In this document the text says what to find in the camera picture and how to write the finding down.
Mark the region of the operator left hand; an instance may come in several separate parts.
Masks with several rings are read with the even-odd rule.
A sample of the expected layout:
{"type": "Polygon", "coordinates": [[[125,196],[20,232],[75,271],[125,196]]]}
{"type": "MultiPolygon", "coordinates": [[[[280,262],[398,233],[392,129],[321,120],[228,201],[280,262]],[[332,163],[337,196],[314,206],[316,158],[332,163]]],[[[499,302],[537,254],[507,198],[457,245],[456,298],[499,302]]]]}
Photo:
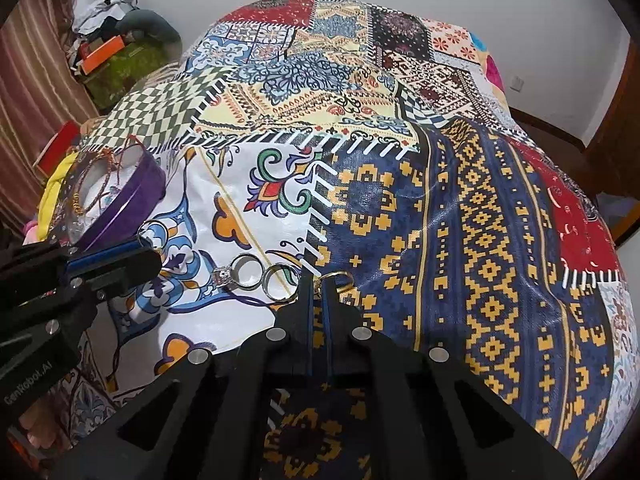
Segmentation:
{"type": "Polygon", "coordinates": [[[26,431],[27,440],[34,448],[47,451],[67,450],[63,430],[48,394],[21,414],[18,423],[26,431]]]}

